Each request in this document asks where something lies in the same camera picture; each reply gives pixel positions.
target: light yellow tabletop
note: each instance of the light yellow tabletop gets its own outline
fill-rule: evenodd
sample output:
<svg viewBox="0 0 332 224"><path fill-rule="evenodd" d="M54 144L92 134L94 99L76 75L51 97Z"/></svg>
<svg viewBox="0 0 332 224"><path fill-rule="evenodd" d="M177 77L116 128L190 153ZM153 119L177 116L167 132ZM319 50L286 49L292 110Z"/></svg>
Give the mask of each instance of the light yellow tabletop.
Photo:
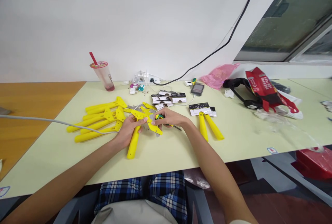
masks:
<svg viewBox="0 0 332 224"><path fill-rule="evenodd" d="M332 99L332 79L290 79L308 89L311 89L327 98L324 100Z"/></svg>
<svg viewBox="0 0 332 224"><path fill-rule="evenodd" d="M294 120L297 126L305 129L322 145L331 144L332 123L326 119L326 111L319 104L324 97L290 80L279 82L291 86L292 94L303 99L300 109L305 117L303 120ZM185 92L188 100L191 100L190 89L182 81L171 85L174 91ZM269 130L270 124L255 117L254 110L245 108L237 98L225 98L223 91L224 89L217 91L205 86L203 95L196 97L192 103L208 102L216 108L218 117L213 120L225 139L217 141L207 124L209 144L225 162L267 156L270 154L268 147L273 147L280 153L311 145L309 139L301 138L302 135L298 132L286 133L286 136L272 133ZM80 122L85 114L85 107L114 101L116 96L121 96L128 105L137 105L143 101L151 104L152 93L130 95L129 86L120 86L119 83L116 84L115 91L107 92L101 83L87 82L56 119L69 123ZM172 106L171 109L190 116L188 106ZM198 126L198 116L190 118ZM134 160L126 159L127 150L121 151L88 184L198 167L184 131L174 128L163 128L163 131L164 134L158 138L151 131L144 131L140 134ZM2 198L34 193L115 136L108 134L84 143L75 143L76 135L77 133L67 133L65 125L51 123L0 182L0 187L11 187Z"/></svg>

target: plaid pants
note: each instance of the plaid pants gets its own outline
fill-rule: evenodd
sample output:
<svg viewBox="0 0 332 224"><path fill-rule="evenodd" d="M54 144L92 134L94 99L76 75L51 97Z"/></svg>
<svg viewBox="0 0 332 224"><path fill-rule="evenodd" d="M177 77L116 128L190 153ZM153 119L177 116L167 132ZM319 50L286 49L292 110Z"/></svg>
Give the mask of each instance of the plaid pants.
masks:
<svg viewBox="0 0 332 224"><path fill-rule="evenodd" d="M147 199L167 208L178 223L187 223L186 188L182 170L152 175L146 195L143 195L142 187L140 177L103 183L95 215L110 203Z"/></svg>

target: pink liquid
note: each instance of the pink liquid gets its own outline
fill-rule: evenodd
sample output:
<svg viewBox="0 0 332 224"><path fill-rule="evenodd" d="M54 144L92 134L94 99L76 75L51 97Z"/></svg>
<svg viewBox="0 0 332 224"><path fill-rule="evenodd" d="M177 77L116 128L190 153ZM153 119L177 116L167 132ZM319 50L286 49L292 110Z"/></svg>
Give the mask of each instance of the pink liquid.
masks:
<svg viewBox="0 0 332 224"><path fill-rule="evenodd" d="M115 86L113 85L112 87L110 87L110 88L108 88L108 89L105 87L105 89L106 89L106 91L114 91Z"/></svg>

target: red straw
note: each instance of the red straw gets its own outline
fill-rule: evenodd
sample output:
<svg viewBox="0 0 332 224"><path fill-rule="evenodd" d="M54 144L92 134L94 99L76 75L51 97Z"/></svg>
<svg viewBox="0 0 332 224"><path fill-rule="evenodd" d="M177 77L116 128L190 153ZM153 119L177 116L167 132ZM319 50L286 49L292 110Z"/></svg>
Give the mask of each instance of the red straw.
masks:
<svg viewBox="0 0 332 224"><path fill-rule="evenodd" d="M98 65L98 63L96 62L96 59L95 59L94 56L93 56L93 53L92 53L92 52L89 52L89 54L90 54L90 56L91 56L91 58L92 58L94 64L95 64L95 65Z"/></svg>

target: black headset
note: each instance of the black headset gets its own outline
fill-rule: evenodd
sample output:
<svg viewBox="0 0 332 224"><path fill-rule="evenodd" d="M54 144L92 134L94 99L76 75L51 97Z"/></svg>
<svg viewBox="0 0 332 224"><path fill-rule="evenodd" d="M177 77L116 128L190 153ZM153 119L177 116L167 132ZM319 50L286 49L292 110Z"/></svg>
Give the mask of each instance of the black headset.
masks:
<svg viewBox="0 0 332 224"><path fill-rule="evenodd" d="M247 99L244 100L236 91L235 87L238 87L240 84L243 84L247 90L254 95L257 100L251 100ZM250 108L250 109L261 109L263 108L263 101L261 98L257 97L253 92L250 87L249 81L245 78L237 78L237 79L232 79L232 80L225 80L224 84L222 85L224 88L229 88L231 89L234 94L244 103L245 107Z"/></svg>

